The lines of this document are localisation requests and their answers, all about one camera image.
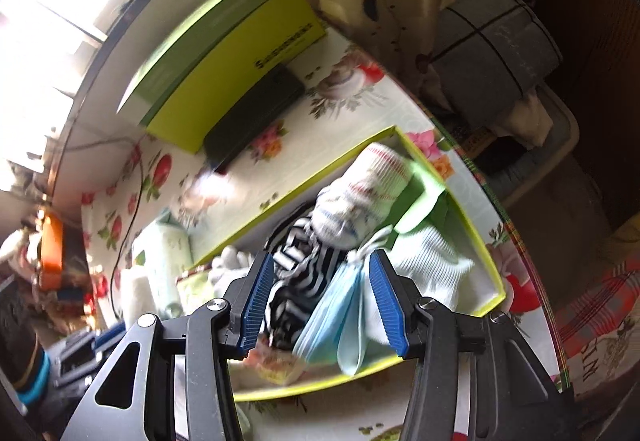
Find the open box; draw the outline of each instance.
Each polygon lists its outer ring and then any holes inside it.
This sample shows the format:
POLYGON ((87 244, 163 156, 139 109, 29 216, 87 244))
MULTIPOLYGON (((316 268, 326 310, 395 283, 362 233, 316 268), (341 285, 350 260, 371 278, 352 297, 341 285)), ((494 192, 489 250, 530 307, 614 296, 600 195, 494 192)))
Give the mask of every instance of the open box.
MULTIPOLYGON (((375 141, 389 146, 408 159, 414 160, 414 166, 420 169, 424 175, 436 178, 444 185, 444 181, 442 181, 434 167, 412 141, 397 127, 389 127, 364 140, 329 166, 318 171, 305 183, 283 196, 256 219, 231 236, 224 244, 218 246, 211 252, 211 255, 218 254, 226 244, 234 244, 239 251, 260 251, 264 246, 265 240, 278 223, 283 221, 287 215, 290 215, 303 202, 315 200, 318 192, 324 186, 340 177, 358 154, 368 144, 375 141)), ((411 192, 411 190, 414 190, 414 193, 403 192, 396 204, 399 204, 401 199, 405 202, 407 199, 417 199, 420 196, 420 189, 416 188, 416 186, 421 185, 410 183, 405 191, 411 192)), ((478 317, 483 316, 505 298, 506 294, 500 275, 484 246, 484 242, 454 196, 445 189, 438 198, 439 202, 441 198, 447 198, 448 208, 446 220, 444 220, 443 233, 462 255, 474 261, 474 267, 460 284, 456 311, 478 317)), ((391 224, 396 224, 400 217, 402 217, 402 211, 399 211, 394 205, 389 217, 391 224)), ((355 376, 342 374, 337 365, 305 367, 305 372, 292 384, 274 385, 260 378, 255 369, 242 363, 231 364, 230 374, 235 400, 257 401, 327 389, 351 379, 376 373, 401 361, 402 359, 397 357, 388 346, 370 342, 367 347, 365 362, 355 376)))

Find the blue rubber grip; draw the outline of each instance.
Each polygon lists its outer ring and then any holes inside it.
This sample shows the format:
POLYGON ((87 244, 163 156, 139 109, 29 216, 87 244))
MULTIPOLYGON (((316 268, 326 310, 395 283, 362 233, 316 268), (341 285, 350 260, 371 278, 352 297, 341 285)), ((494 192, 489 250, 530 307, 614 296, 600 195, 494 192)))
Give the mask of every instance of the blue rubber grip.
POLYGON ((389 345, 396 350, 399 357, 404 358, 409 350, 404 313, 402 313, 396 293, 386 276, 382 259, 377 251, 369 257, 369 281, 382 317, 382 324, 385 326, 389 345))
POLYGON ((262 261, 260 273, 255 280, 254 288, 242 316, 242 337, 239 347, 245 355, 255 347, 272 283, 273 257, 267 254, 262 261))

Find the gray cloth with black stripe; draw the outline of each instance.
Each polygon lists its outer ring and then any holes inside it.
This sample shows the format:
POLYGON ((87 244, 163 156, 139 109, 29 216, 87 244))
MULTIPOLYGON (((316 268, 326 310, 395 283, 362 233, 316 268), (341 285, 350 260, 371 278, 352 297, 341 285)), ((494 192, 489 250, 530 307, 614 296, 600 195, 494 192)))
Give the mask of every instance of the gray cloth with black stripe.
POLYGON ((311 227, 314 202, 280 223, 264 249, 273 255, 275 284, 265 311, 265 332, 276 349, 293 346, 347 251, 326 246, 311 227))
POLYGON ((494 122, 561 61, 522 0, 457 0, 438 17, 431 64, 447 100, 472 128, 494 122))

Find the sock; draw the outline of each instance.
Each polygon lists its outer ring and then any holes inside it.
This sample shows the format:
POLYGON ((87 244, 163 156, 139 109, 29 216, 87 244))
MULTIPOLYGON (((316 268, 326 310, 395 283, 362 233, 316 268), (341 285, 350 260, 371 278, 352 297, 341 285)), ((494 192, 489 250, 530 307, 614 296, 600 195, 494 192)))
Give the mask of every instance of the sock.
POLYGON ((402 156, 371 143, 318 194, 311 215, 318 238, 339 249, 357 248, 385 220, 411 176, 402 156))
MULTIPOLYGON (((422 296, 430 296, 452 311, 458 304, 458 288, 474 262, 462 257, 428 220, 417 231, 398 235, 394 247, 387 252, 396 273, 414 281, 422 296)), ((369 281, 366 266, 364 309, 367 336, 388 344, 382 318, 369 281)))

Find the floor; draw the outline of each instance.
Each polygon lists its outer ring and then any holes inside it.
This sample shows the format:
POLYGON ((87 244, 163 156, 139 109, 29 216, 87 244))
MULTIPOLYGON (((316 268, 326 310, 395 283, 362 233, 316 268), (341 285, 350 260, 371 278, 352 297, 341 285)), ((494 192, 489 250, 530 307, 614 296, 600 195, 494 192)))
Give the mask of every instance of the floor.
POLYGON ((587 260, 610 233, 597 186, 570 155, 508 212, 558 309, 597 275, 587 260))

